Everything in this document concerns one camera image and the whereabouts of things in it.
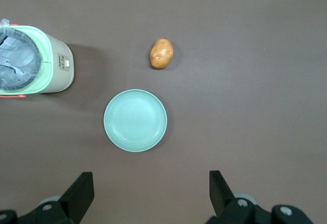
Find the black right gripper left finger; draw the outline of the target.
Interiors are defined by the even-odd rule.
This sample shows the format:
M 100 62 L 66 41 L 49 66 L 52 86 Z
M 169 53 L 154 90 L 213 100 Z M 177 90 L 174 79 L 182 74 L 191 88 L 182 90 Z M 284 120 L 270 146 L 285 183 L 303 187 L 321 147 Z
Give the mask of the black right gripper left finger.
M 57 201 L 47 201 L 17 223 L 80 223 L 94 199 L 92 172 L 83 172 Z

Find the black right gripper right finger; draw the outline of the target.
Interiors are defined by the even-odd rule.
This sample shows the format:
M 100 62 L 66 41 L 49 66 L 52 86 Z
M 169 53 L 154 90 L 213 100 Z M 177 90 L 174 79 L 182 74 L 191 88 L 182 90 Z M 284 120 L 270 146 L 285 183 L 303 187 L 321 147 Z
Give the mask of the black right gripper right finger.
M 233 194 L 219 170 L 209 172 L 209 196 L 215 211 L 207 223 L 272 223 L 272 214 L 247 194 Z

